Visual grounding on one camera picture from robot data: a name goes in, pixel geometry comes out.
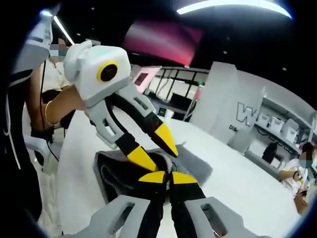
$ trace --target gray cloth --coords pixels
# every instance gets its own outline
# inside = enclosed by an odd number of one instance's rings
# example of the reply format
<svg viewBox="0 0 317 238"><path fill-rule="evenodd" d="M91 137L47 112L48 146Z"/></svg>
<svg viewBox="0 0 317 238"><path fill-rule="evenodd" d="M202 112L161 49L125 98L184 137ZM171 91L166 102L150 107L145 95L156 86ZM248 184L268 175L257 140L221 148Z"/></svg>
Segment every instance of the gray cloth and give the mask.
<svg viewBox="0 0 317 238"><path fill-rule="evenodd" d="M174 158L162 149L147 151L151 158L159 158L166 171L178 171L193 176L199 185L203 185L211 175L212 168L182 145L177 145L178 157ZM138 181L148 173L143 168L128 162L121 151L99 151L96 153L95 173L106 201L112 201L118 195L127 194Z"/></svg>

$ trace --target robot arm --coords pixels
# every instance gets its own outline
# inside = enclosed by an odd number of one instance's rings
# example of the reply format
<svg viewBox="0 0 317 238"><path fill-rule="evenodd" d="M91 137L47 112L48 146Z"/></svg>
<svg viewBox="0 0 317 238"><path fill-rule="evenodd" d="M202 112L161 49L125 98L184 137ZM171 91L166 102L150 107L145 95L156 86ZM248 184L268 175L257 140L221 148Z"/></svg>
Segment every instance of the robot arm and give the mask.
<svg viewBox="0 0 317 238"><path fill-rule="evenodd" d="M87 107L86 114L95 124L98 137L110 148L119 147L131 162L152 172L157 170L144 148L116 119L111 109L114 105L130 115L160 148L178 155L169 129L130 81L131 66L124 49L93 47L91 41L85 41L70 47L64 68L66 78L75 84Z"/></svg>

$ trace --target white box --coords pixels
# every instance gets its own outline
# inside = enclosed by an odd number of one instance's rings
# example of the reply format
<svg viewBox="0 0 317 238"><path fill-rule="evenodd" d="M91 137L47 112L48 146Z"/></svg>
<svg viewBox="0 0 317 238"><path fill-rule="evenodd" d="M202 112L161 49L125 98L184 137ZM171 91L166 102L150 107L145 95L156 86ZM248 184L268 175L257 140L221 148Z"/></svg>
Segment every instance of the white box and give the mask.
<svg viewBox="0 0 317 238"><path fill-rule="evenodd" d="M295 142L297 131L291 128L290 126L284 126L281 131L281 136L290 141L291 143Z"/></svg>
<svg viewBox="0 0 317 238"><path fill-rule="evenodd" d="M280 119L278 119L276 117L272 117L269 128L276 133L280 133L283 125L284 125L283 121L281 121Z"/></svg>
<svg viewBox="0 0 317 238"><path fill-rule="evenodd" d="M270 120L270 116L264 113L259 113L258 124L267 127L269 120Z"/></svg>

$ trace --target black cable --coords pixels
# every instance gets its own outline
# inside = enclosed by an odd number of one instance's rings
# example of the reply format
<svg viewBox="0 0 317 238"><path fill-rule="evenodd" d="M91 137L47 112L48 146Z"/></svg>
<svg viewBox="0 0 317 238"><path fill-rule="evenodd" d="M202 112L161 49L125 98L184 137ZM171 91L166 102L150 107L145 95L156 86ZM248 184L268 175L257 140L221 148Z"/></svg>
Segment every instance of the black cable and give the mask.
<svg viewBox="0 0 317 238"><path fill-rule="evenodd" d="M43 113L42 113L42 91L43 91L43 84L44 84L44 74L45 74L45 68L46 68L46 61L44 61L44 67L43 67L43 75L42 75L42 84L41 84L41 92L40 92L40 113L41 113L41 119L42 119L42 125L43 125L43 130L45 130L45 123L44 123L44 119L43 119ZM50 150L50 152L52 153L52 155L55 157L55 159L57 161L59 161L59 159L57 158L57 156L53 153L53 151L51 150L51 147L49 145L49 142L47 140L46 144L48 145L48 148Z"/></svg>

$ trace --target red screen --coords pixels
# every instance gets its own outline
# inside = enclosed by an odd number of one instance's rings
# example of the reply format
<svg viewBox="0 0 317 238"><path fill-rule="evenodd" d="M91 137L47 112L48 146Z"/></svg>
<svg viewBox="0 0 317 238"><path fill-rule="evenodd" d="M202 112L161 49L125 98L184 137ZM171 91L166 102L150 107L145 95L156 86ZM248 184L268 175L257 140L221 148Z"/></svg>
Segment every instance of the red screen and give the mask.
<svg viewBox="0 0 317 238"><path fill-rule="evenodd" d="M201 30L177 23L135 21L125 36L123 47L127 51L190 65L202 35Z"/></svg>

